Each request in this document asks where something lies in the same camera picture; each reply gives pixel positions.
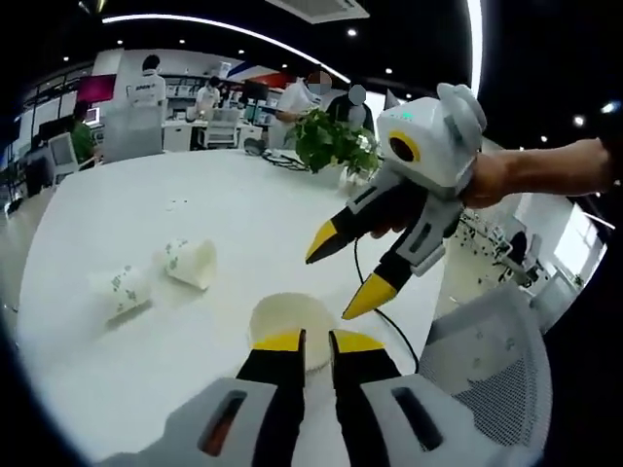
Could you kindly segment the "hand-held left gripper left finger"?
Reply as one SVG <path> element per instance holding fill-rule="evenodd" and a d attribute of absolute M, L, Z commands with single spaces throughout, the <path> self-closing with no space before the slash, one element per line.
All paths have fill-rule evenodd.
<path fill-rule="evenodd" d="M 305 412 L 306 331 L 255 343 L 235 377 L 221 377 L 173 411 L 160 439 L 106 466 L 289 466 Z"/>

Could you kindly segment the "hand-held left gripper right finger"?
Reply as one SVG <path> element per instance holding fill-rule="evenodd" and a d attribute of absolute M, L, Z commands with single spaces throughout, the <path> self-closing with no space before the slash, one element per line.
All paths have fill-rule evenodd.
<path fill-rule="evenodd" d="M 426 378 L 402 376 L 384 345 L 329 332 L 336 413 L 352 466 L 499 466 L 503 446 Z"/>

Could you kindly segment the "person's right hand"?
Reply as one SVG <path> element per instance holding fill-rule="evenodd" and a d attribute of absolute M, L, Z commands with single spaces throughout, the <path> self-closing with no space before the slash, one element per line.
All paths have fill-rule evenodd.
<path fill-rule="evenodd" d="M 503 187 L 507 175 L 508 170 L 502 158 L 478 153 L 472 178 L 460 194 L 461 202 L 472 209 L 486 208 L 498 203 L 507 195 Z M 381 238 L 389 231 L 403 231 L 410 222 L 409 204 L 409 201 L 399 202 L 398 208 L 389 218 L 370 231 L 371 237 Z"/>

